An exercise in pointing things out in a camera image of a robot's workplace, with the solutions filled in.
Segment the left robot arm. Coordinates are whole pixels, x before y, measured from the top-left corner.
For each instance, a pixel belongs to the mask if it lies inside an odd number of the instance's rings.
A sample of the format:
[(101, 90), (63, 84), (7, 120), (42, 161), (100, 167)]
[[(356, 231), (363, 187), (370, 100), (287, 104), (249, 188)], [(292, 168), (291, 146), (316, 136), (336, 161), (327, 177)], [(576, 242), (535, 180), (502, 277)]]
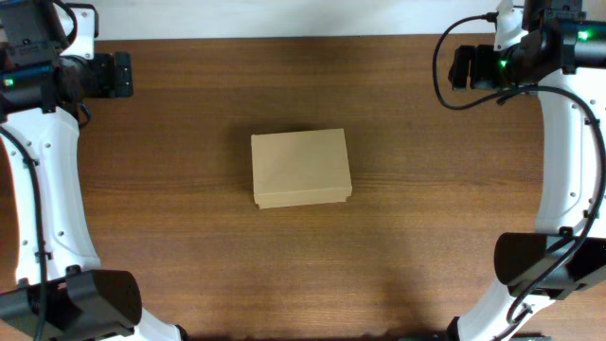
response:
[(145, 310), (131, 273), (101, 266), (85, 220), (77, 152), (91, 119), (85, 101), (133, 94), (129, 54), (96, 52), (89, 4), (6, 0), (1, 28), (1, 142), (20, 243), (2, 320), (35, 340), (186, 339)]

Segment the brown cardboard box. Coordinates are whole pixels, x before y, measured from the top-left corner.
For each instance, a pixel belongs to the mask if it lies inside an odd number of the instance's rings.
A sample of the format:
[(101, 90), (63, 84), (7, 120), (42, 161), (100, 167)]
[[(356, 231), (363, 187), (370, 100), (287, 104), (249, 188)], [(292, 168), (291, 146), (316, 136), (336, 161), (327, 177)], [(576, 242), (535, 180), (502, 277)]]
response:
[(261, 209), (342, 203), (352, 195), (342, 129), (252, 135), (251, 151)]

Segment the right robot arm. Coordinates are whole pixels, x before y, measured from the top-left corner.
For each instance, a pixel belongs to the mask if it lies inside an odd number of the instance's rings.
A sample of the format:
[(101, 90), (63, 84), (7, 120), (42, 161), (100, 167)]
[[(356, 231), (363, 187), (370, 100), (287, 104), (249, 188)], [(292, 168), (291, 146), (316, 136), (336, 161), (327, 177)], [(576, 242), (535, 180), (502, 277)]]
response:
[(512, 340), (537, 312), (605, 279), (605, 26), (580, 1), (503, 1), (492, 45), (463, 45), (449, 80), (505, 103), (539, 99), (543, 192), (535, 229), (495, 246), (488, 291), (448, 340)]

